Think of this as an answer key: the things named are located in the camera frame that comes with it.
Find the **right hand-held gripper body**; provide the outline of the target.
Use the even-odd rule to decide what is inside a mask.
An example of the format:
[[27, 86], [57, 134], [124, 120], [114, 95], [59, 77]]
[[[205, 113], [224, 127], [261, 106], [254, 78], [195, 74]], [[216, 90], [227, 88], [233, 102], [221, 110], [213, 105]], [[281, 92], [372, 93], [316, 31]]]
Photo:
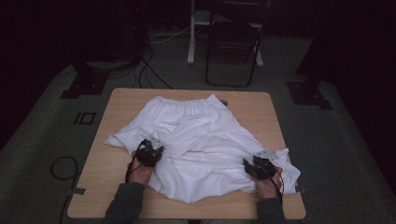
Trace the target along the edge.
[[256, 179], [265, 180], [276, 174], [276, 168], [271, 159], [275, 156], [267, 152], [258, 152], [253, 155], [253, 174]]

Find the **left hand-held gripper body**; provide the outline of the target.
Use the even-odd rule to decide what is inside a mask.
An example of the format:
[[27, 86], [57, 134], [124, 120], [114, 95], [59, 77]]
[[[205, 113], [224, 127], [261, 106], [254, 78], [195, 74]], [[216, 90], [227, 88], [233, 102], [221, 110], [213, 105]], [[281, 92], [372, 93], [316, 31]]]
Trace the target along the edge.
[[152, 150], [143, 150], [138, 147], [135, 156], [143, 166], [154, 167], [163, 155], [156, 155], [155, 151], [156, 149], [154, 148]]

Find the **white skirt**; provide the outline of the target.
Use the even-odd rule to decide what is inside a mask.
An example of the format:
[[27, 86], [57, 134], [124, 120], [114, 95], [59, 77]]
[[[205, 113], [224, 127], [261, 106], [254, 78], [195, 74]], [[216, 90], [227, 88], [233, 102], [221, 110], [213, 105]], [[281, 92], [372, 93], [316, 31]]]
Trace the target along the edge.
[[148, 185], [183, 203], [236, 190], [254, 192], [255, 184], [245, 172], [243, 161], [251, 161], [258, 153], [283, 169], [286, 194], [296, 191], [301, 174], [288, 162], [286, 148], [274, 153], [265, 149], [214, 94], [192, 101], [157, 96], [106, 143], [133, 152], [145, 139], [154, 148], [164, 148]]

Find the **person's left hand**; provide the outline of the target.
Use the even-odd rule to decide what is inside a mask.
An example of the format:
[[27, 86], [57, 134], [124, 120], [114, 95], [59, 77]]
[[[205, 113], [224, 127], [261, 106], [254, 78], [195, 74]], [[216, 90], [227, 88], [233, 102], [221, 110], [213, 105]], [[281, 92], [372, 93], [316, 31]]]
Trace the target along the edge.
[[135, 157], [133, 152], [132, 160], [128, 164], [125, 182], [126, 183], [135, 182], [146, 186], [149, 183], [153, 172], [154, 172], [154, 168], [143, 166], [141, 162]]

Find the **person's right hand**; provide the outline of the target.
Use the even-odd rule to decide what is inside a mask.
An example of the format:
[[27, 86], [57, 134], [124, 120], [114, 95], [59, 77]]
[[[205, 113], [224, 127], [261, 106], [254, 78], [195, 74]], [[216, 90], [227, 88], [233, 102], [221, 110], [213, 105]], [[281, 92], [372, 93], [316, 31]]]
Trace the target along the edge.
[[283, 170], [276, 167], [276, 174], [271, 179], [258, 180], [255, 179], [256, 191], [261, 200], [279, 198], [280, 189], [282, 187], [281, 173]]

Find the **black stand base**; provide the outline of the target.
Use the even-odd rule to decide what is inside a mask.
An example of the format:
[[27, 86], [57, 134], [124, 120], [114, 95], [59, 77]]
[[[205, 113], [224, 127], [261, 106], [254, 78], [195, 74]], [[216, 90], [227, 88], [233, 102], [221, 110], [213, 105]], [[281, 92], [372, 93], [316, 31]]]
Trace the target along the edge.
[[304, 82], [288, 81], [287, 86], [296, 105], [317, 105], [322, 110], [332, 110], [332, 106], [321, 94], [318, 84], [321, 78], [309, 76]]
[[88, 65], [86, 62], [72, 63], [76, 71], [75, 79], [68, 90], [63, 91], [62, 99], [77, 99], [80, 95], [101, 95], [109, 73]]

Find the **dark cabinet with red light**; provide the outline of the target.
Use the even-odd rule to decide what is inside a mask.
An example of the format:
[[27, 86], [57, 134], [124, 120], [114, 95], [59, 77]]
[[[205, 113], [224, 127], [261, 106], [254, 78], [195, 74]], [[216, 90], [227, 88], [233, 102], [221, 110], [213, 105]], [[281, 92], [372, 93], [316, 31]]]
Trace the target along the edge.
[[110, 47], [115, 60], [139, 61], [145, 46], [142, 0], [112, 0]]

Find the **white metal stand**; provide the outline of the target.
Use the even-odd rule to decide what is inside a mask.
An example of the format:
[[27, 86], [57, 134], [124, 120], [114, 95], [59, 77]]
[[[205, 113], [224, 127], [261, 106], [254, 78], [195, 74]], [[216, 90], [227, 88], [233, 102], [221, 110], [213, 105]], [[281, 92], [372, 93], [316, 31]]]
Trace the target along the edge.
[[189, 48], [188, 48], [188, 55], [187, 55], [187, 64], [188, 65], [194, 64], [195, 35], [197, 34], [195, 27], [197, 25], [201, 25], [204, 27], [209, 25], [209, 11], [205, 10], [205, 9], [197, 9], [196, 1], [197, 0], [191, 0], [190, 41], [189, 41]]

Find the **black folding chair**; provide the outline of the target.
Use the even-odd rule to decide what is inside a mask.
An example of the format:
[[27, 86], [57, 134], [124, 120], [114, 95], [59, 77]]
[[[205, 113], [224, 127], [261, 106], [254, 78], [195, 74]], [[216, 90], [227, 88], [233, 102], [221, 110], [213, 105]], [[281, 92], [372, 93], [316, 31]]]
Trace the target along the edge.
[[[247, 87], [254, 75], [264, 27], [272, 0], [214, 0], [209, 8], [209, 28], [205, 60], [205, 81], [211, 86]], [[252, 56], [245, 83], [224, 83], [209, 77], [212, 48], [246, 50]]]

